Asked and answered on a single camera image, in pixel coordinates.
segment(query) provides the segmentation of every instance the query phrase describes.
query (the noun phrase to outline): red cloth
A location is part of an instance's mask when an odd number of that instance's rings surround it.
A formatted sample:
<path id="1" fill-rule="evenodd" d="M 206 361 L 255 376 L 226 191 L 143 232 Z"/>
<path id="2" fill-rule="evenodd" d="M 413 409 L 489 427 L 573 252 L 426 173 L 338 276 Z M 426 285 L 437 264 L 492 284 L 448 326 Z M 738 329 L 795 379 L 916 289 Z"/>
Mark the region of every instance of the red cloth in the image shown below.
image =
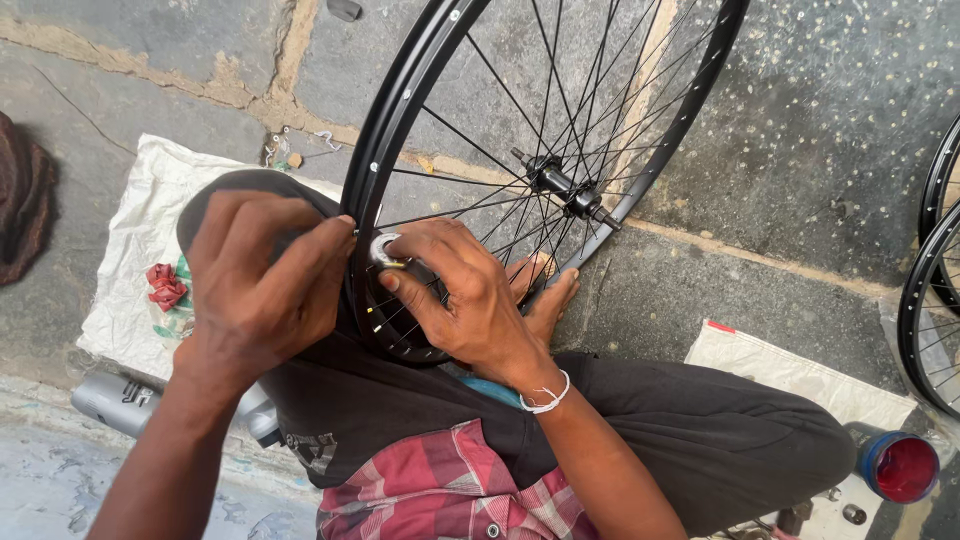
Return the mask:
<path id="1" fill-rule="evenodd" d="M 558 467 L 519 491 L 480 420 L 395 442 L 323 491 L 328 540 L 373 538 L 594 540 L 599 535 Z"/>
<path id="2" fill-rule="evenodd" d="M 155 292 L 147 295 L 151 302 L 159 304 L 166 313 L 177 301 L 186 294 L 186 285 L 177 281 L 173 266 L 169 264 L 155 264 L 147 270 L 147 281 Z"/>

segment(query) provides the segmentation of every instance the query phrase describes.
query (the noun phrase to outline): axle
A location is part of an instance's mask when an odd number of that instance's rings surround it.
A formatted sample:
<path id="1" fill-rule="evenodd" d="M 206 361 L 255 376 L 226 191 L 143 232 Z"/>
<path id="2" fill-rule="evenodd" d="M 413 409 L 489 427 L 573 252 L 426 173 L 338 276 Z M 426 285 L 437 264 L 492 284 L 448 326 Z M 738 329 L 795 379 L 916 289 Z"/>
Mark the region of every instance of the axle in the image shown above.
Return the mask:
<path id="1" fill-rule="evenodd" d="M 527 168 L 530 177 L 530 187 L 536 191 L 550 191 L 566 203 L 566 209 L 581 219 L 592 219 L 620 231 L 623 225 L 610 216 L 607 209 L 601 204 L 602 197 L 588 185 L 577 187 L 573 180 L 566 176 L 563 164 L 554 156 L 537 156 L 533 158 L 517 148 L 511 148 L 513 154 L 523 166 Z"/>

